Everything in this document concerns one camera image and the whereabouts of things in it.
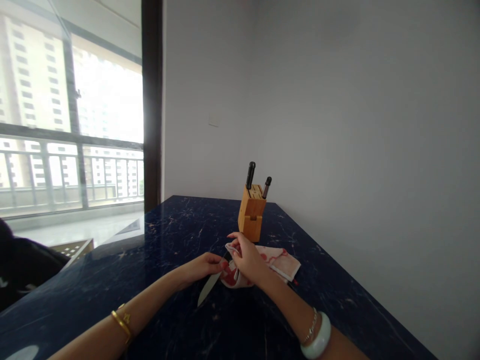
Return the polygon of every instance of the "wooden knife block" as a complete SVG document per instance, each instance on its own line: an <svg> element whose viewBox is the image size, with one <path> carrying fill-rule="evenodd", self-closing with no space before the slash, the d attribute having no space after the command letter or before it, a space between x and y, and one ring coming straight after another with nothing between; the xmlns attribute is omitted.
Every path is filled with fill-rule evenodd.
<svg viewBox="0 0 480 360"><path fill-rule="evenodd" d="M243 187L240 212L238 213L238 228L252 243L260 241L262 230L262 216L267 200L262 198L263 191L260 185L252 185L248 190Z"/></svg>

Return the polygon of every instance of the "tiled floor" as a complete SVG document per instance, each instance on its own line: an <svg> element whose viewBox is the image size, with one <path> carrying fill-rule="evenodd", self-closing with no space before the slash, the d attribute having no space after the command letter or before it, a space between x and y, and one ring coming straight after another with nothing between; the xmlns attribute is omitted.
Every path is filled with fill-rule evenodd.
<svg viewBox="0 0 480 360"><path fill-rule="evenodd" d="M143 211L96 219L16 231L15 236L27 238L45 246L53 246L93 238L97 247L143 216Z"/></svg>

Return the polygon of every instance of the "dark blue marble countertop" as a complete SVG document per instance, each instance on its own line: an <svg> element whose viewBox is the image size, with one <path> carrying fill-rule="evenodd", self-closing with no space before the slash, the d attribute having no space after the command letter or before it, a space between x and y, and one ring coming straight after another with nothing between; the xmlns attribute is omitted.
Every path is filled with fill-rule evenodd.
<svg viewBox="0 0 480 360"><path fill-rule="evenodd" d="M173 196L0 314L0 359L21 349L46 359L163 274L225 252L240 201ZM295 291L324 311L370 359L435 359L278 205L267 203L260 245L301 262ZM206 279L175 294L127 351L129 359L302 359L299 342L258 288Z"/></svg>

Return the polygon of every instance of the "light switch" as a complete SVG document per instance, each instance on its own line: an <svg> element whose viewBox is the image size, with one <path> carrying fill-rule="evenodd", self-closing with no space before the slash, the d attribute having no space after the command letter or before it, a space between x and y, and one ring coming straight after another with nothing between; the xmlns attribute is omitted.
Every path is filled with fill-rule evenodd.
<svg viewBox="0 0 480 360"><path fill-rule="evenodd" d="M208 125L212 125L216 128L220 126L220 116L217 113L210 113L210 118L208 120Z"/></svg>

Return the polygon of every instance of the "knife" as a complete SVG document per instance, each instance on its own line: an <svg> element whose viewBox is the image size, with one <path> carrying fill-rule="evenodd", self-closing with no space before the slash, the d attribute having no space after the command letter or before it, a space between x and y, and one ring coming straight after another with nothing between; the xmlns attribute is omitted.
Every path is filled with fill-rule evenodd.
<svg viewBox="0 0 480 360"><path fill-rule="evenodd" d="M267 198L267 194L269 193L269 187L270 187L271 183L272 183L272 178L269 176L269 177L266 178L266 181L265 181L265 188L263 189L262 198L264 198L264 199Z"/></svg>
<svg viewBox="0 0 480 360"><path fill-rule="evenodd" d="M252 181L254 180L254 172L255 172L255 162L250 161L250 165L248 166L248 175L246 176L246 188L250 190L252 188Z"/></svg>
<svg viewBox="0 0 480 360"><path fill-rule="evenodd" d="M223 258L230 262L232 260L232 255L227 251L225 255L223 255ZM210 291L214 288L215 284L217 283L217 280L219 279L220 275L222 274L222 271L220 271L218 274L213 274L210 275L208 280L206 281L205 286L203 289L200 291L200 296L198 297L198 303L196 304L197 308L204 302L205 298L207 295L210 293Z"/></svg>

